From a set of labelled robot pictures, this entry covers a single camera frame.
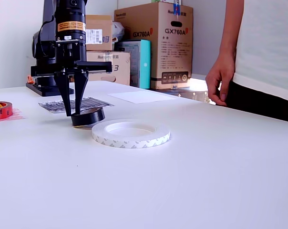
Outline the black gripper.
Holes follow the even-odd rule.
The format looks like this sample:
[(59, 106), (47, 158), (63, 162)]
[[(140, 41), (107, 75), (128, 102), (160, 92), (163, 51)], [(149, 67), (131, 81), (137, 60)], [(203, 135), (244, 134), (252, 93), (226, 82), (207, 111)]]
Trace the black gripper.
[(111, 62), (89, 62), (86, 46), (80, 40), (37, 41), (32, 45), (36, 65), (31, 67), (32, 77), (52, 76), (62, 96), (67, 116), (71, 116), (70, 86), (68, 75), (74, 75), (75, 114), (81, 112), (82, 97), (89, 72), (112, 71)]

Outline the person right hand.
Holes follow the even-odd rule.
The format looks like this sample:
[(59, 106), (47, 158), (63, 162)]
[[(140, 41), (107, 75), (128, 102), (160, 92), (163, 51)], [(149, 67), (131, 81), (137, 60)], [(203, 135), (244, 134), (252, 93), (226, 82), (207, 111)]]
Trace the person right hand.
[(206, 76), (208, 97), (217, 105), (226, 106), (228, 88), (234, 73), (234, 59), (220, 57)]

